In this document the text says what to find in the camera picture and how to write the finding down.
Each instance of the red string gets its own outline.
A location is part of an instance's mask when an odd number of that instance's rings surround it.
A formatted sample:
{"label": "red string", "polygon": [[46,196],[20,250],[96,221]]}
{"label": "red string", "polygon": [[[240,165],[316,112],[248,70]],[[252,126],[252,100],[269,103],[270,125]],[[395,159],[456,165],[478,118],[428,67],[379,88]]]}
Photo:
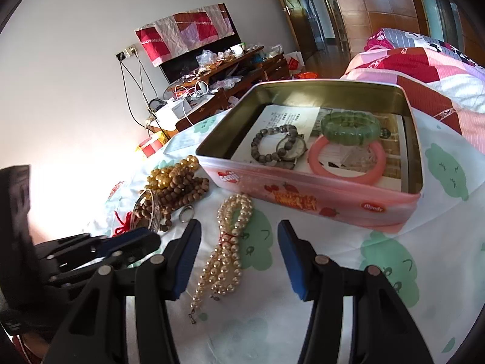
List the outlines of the red string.
{"label": "red string", "polygon": [[115,216],[118,219],[118,221],[121,223],[121,226],[115,228],[115,232],[113,233],[113,237],[116,237],[117,235],[121,235],[124,232],[129,231],[129,229],[130,229],[129,226],[130,226],[130,223],[131,223],[131,220],[132,220],[132,212],[128,212],[126,214],[125,221],[120,219],[118,212],[116,212],[116,211],[115,211]]}

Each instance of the pink tin box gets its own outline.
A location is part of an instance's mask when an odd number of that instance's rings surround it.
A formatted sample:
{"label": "pink tin box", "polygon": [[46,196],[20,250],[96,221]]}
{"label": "pink tin box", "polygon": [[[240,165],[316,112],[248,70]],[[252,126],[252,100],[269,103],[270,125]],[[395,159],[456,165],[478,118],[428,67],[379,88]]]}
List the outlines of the pink tin box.
{"label": "pink tin box", "polygon": [[[232,161],[231,156],[258,116],[271,104],[401,115],[408,167],[402,179],[406,180],[407,192]],[[416,209],[423,188],[413,114],[406,94],[396,85],[331,79],[258,84],[200,144],[196,154],[203,169],[224,189],[385,232],[399,231]]]}

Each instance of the screw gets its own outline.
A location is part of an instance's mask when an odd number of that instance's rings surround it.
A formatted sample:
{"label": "screw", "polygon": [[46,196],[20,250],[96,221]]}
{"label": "screw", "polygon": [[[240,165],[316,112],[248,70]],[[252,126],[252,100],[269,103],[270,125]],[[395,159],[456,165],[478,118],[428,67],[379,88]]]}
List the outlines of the screw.
{"label": "screw", "polygon": [[381,273],[381,270],[379,269],[379,267],[375,266],[375,265],[370,265],[369,268],[367,268],[367,272],[369,274],[371,274],[372,276],[377,276]]}
{"label": "screw", "polygon": [[319,254],[319,255],[315,256],[315,262],[317,264],[326,265],[326,264],[328,264],[329,261],[330,261],[330,259],[328,257],[324,256],[323,254]]}
{"label": "screw", "polygon": [[156,254],[150,257],[152,264],[162,264],[165,261],[165,257],[162,254]]}
{"label": "screw", "polygon": [[98,274],[106,276],[111,272],[111,267],[109,265],[102,265],[98,268]]}

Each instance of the watch face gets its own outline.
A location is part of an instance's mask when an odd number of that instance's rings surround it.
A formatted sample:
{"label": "watch face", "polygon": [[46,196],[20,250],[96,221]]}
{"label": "watch face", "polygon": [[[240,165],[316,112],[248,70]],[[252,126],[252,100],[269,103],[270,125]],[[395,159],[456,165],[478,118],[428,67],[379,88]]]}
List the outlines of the watch face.
{"label": "watch face", "polygon": [[[285,147],[289,137],[283,138],[276,146],[276,152]],[[301,157],[306,152],[306,143],[302,137],[295,137],[296,141],[290,150],[286,151],[286,154],[281,158],[284,161],[293,161]]]}

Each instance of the pink bangle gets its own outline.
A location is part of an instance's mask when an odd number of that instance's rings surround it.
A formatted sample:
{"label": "pink bangle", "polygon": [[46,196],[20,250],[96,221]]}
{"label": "pink bangle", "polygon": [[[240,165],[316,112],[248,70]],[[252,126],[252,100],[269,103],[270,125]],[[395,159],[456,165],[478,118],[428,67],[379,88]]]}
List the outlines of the pink bangle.
{"label": "pink bangle", "polygon": [[322,175],[324,177],[331,177],[341,180],[346,180],[349,182],[362,183],[364,185],[373,185],[379,180],[379,178],[384,173],[386,169],[386,159],[387,155],[379,141],[373,141],[369,144],[369,148],[374,152],[377,163],[374,168],[370,170],[365,175],[360,175],[358,177],[341,177],[331,173],[330,171],[323,168],[323,166],[318,161],[318,155],[324,146],[328,145],[329,141],[323,135],[320,136],[315,143],[311,146],[308,152],[308,164],[314,174]]}

